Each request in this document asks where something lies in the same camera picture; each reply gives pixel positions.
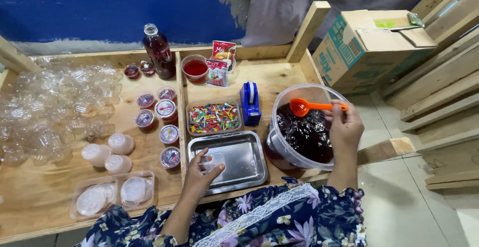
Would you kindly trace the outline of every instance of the hand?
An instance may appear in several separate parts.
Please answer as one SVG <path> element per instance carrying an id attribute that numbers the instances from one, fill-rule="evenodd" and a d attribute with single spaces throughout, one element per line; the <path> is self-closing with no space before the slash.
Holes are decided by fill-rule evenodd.
<path id="1" fill-rule="evenodd" d="M 331 121 L 330 140 L 335 159 L 343 156 L 356 157 L 359 140 L 364 125 L 353 104 L 344 100 L 331 100 L 333 109 L 325 112 L 326 119 Z M 347 105 L 348 110 L 342 111 L 339 104 Z"/>
<path id="2" fill-rule="evenodd" d="M 182 198 L 187 196 L 187 199 L 194 201 L 198 204 L 206 191 L 213 182 L 213 180 L 219 176 L 219 174 L 225 169 L 224 164 L 219 164 L 211 172 L 202 174 L 200 163 L 205 154 L 208 152 L 208 148 L 203 149 L 195 155 L 188 166 L 186 171 L 186 177 L 184 180 Z"/>

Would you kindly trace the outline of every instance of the floral dress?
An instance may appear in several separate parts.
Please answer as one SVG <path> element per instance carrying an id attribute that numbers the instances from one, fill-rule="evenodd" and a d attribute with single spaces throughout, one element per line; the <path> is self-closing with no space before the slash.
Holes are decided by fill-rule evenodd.
<path id="1" fill-rule="evenodd" d="M 283 186 L 260 188 L 227 200 L 221 208 L 194 213 L 184 244 L 159 234 L 171 211 L 157 212 L 152 206 L 138 219 L 130 219 L 114 205 L 77 246 L 367 246 L 361 189 L 338 192 L 330 186 L 298 184 L 294 178 L 283 180 Z"/>

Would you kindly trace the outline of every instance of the blue painted wall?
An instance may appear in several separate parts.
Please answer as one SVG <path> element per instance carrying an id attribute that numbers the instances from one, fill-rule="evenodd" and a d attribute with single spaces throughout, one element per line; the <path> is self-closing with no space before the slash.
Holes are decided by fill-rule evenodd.
<path id="1" fill-rule="evenodd" d="M 245 34 L 219 0 L 0 0 L 0 35 L 9 41 L 140 42 L 149 22 L 176 43 Z"/>

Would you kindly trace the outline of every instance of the red packet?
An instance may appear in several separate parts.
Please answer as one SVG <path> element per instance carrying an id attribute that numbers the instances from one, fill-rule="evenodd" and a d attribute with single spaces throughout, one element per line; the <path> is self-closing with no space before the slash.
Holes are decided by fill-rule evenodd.
<path id="1" fill-rule="evenodd" d="M 228 87 L 228 63 L 220 60 L 207 60 L 208 77 L 207 84 Z"/>
<path id="2" fill-rule="evenodd" d="M 236 43 L 213 41 L 213 60 L 228 63 L 228 71 L 233 69 L 233 59 L 236 53 Z"/>

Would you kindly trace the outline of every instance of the stainless steel tray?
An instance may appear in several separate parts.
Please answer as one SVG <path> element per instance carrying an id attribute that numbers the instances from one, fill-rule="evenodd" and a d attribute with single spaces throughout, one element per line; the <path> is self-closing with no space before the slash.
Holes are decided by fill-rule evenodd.
<path id="1" fill-rule="evenodd" d="M 268 177 L 260 137 L 251 131 L 196 138 L 188 144 L 188 161 L 208 147 L 207 156 L 222 152 L 225 170 L 212 182 L 206 195 L 257 186 Z"/>

